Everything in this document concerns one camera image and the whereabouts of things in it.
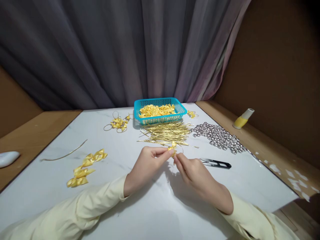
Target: yellow thread spool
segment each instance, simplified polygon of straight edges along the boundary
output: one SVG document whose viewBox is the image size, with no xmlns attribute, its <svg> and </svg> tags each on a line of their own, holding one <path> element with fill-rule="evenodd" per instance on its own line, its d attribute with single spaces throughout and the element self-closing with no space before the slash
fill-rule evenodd
<svg viewBox="0 0 320 240">
<path fill-rule="evenodd" d="M 248 108 L 238 119 L 233 123 L 233 127 L 241 129 L 248 121 L 249 117 L 254 113 L 252 108 Z"/>
</svg>

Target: blue plastic basket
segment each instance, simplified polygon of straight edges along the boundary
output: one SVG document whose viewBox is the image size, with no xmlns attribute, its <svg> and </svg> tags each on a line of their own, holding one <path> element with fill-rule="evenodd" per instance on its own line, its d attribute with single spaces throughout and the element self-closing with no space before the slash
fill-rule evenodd
<svg viewBox="0 0 320 240">
<path fill-rule="evenodd" d="M 140 118 L 140 109 L 146 105 L 153 104 L 155 106 L 162 106 L 166 104 L 174 104 L 175 112 L 177 114 L 165 115 L 165 116 L 157 116 L 150 118 Z M 134 117 L 137 119 L 142 125 L 147 124 L 155 124 L 162 122 L 171 122 L 178 121 L 182 118 L 182 115 L 186 114 L 187 110 L 182 106 L 176 98 L 151 98 L 151 99 L 140 99 L 134 102 Z"/>
</svg>

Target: marble table surface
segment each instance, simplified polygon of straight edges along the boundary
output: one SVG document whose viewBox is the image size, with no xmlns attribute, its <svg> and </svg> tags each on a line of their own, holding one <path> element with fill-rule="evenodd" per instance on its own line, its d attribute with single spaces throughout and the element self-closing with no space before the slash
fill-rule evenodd
<svg viewBox="0 0 320 240">
<path fill-rule="evenodd" d="M 194 125 L 208 122 L 217 124 L 196 104 L 183 104 L 187 110 L 196 111 L 199 117 L 185 122 Z M 133 108 L 83 111 L 61 134 L 0 194 L 0 231 L 20 219 L 30 217 L 64 199 L 74 196 L 92 185 L 102 184 L 127 174 L 144 146 L 158 147 L 153 143 L 137 142 L 147 137 L 140 135 L 137 121 L 130 120 L 128 130 L 117 133 L 104 131 L 117 110 L 123 118 L 133 113 Z M 76 152 L 58 158 L 88 141 Z M 183 146 L 188 158 L 209 158 L 228 162 L 229 170 L 208 167 L 214 178 L 241 198 L 273 212 L 298 196 L 274 176 L 250 153 L 233 155 L 209 144 L 206 137 L 189 135 Z M 88 184 L 67 188 L 73 169 L 89 153 L 101 148 L 108 156 L 95 163 L 96 171 L 90 174 Z M 216 209 L 204 203 L 187 188 L 179 175 L 173 159 L 169 159 L 152 181 L 125 202 L 119 203 L 101 216 L 99 224 L 86 231 L 82 239 L 229 239 L 235 234 Z"/>
</svg>

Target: wooden board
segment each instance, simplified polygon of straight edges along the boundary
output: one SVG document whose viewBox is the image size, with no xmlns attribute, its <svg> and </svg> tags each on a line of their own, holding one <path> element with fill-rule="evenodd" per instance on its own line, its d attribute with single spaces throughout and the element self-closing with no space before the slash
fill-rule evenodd
<svg viewBox="0 0 320 240">
<path fill-rule="evenodd" d="M 196 102 L 196 104 L 224 129 L 232 135 L 236 135 L 240 139 L 241 144 L 250 150 L 251 153 L 271 171 L 273 170 L 270 168 L 270 165 L 275 164 L 281 171 L 281 175 L 277 172 L 273 172 L 301 198 L 304 198 L 302 192 L 309 197 L 316 194 L 316 191 L 311 187 L 318 190 L 320 189 L 320 171 L 317 168 L 299 158 L 296 154 L 290 152 L 249 123 L 240 130 L 235 129 L 232 124 L 237 119 L 237 116 L 220 106 L 218 103 L 214 101 L 201 101 Z M 290 177 L 286 170 L 290 171 L 294 177 Z M 308 180 L 306 181 L 301 178 L 295 170 L 307 177 Z M 307 187 L 298 184 L 301 189 L 301 191 L 298 191 L 293 188 L 293 185 L 288 179 L 301 180 Z"/>
<path fill-rule="evenodd" d="M 18 151 L 11 165 L 0 169 L 0 192 L 82 111 L 43 112 L 0 139 L 0 152 Z"/>
<path fill-rule="evenodd" d="M 0 67 L 0 137 L 20 127 L 43 110 L 31 97 Z"/>
<path fill-rule="evenodd" d="M 214 100 L 320 169 L 320 54 L 297 0 L 253 0 Z"/>
</svg>

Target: black-handled scissors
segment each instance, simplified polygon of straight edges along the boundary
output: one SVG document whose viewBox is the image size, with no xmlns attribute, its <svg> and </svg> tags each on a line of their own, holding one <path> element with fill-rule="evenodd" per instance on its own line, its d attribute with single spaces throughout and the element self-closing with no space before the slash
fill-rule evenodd
<svg viewBox="0 0 320 240">
<path fill-rule="evenodd" d="M 225 168 L 225 169 L 231 168 L 230 163 L 220 162 L 220 161 L 216 161 L 216 160 L 212 160 L 212 159 L 208 159 L 208 158 L 200 158 L 200 160 L 202 161 L 202 163 L 204 165 L 207 165 L 207 166 L 219 167 L 219 168 Z"/>
</svg>

